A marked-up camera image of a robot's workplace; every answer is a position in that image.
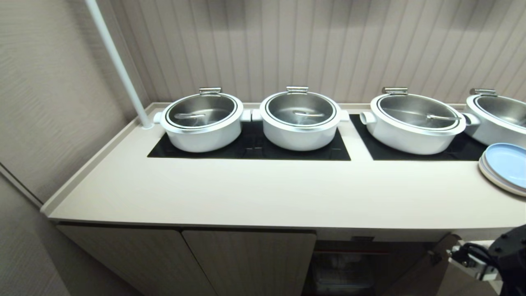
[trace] beige countertop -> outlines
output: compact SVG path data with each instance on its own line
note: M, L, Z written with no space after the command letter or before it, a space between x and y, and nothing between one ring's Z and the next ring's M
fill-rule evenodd
M150 116L162 106L150 106ZM487 181L477 162L373 161L351 122L338 128L351 161L159 159L146 156L163 128L143 130L134 121L42 212L61 221L285 228L526 223L526 199Z

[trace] beige wall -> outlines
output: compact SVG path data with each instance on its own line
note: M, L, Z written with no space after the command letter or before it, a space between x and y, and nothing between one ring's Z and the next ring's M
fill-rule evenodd
M307 85L338 102L383 86L458 103L526 96L524 0L112 0L150 98L222 86L260 102Z
M0 175L0 294L140 294L61 234Z
M0 163L43 202L135 117L83 0L0 1L0 105Z

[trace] blue plate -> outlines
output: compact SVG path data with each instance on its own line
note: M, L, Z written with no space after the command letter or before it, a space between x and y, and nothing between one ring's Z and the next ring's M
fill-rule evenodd
M503 179L526 189L526 149L508 143L490 145L485 153L488 165Z

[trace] cabinet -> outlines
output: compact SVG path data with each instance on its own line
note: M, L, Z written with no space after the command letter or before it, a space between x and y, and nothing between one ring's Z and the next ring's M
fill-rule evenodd
M216 295L175 230L61 224L57 228L144 295Z
M300 296L316 242L310 233L183 231L218 296Z

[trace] black glass cooktop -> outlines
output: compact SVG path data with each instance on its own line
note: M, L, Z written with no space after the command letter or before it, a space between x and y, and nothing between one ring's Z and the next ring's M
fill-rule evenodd
M270 160L340 160L350 161L340 132L327 146L313 151L291 151L272 144L263 134L262 122L243 122L241 135L229 145L210 152L190 153L175 148L164 134L148 157L192 159L270 159Z
M464 160L478 161L487 146L473 140L470 136L458 134L448 148L433 155L417 155L398 151L376 140L360 121L360 115L351 114L351 122L355 126L363 143L374 160Z

